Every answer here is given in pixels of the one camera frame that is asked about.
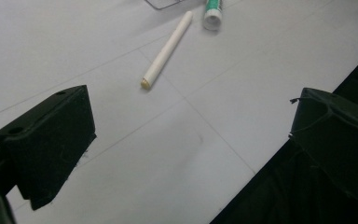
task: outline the white tabletop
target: white tabletop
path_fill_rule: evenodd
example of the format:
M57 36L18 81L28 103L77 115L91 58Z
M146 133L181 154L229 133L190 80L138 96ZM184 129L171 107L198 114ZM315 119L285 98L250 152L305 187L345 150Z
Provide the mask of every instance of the white tabletop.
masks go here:
M145 71L194 19L151 91ZM18 223L209 223L287 141L302 88L334 90L358 64L358 0L0 0L0 128L86 84L98 138L52 204Z

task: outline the white marker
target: white marker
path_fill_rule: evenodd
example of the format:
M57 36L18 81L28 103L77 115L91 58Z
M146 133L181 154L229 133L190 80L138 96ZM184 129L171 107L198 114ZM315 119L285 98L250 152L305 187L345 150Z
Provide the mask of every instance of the white marker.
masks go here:
M149 90L151 88L159 72L161 72L162 67L164 67L164 64L170 58L179 40L182 38L187 27L190 25L192 18L193 18L193 13L191 11L188 11L185 14L185 16L182 18L182 20L179 22L175 31L173 31L170 39L162 48L162 50L159 52L155 61L153 61L152 65L150 65L149 69L147 70L144 79L141 82L141 86L144 89Z

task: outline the screw hole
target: screw hole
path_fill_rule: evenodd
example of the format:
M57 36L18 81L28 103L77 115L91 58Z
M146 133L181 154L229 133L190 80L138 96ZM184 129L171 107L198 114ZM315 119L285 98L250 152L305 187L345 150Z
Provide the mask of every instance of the screw hole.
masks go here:
M16 134L16 133L20 133L22 132L24 129L22 127L17 127L17 128L14 128L14 129L11 129L10 131L8 131L9 133L11 134Z

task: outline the black fabric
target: black fabric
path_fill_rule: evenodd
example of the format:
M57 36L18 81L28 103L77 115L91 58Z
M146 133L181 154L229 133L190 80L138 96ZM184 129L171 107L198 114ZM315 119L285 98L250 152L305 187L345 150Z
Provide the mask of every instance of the black fabric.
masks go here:
M358 66L334 93L358 104ZM358 200L289 140L211 223L352 224Z

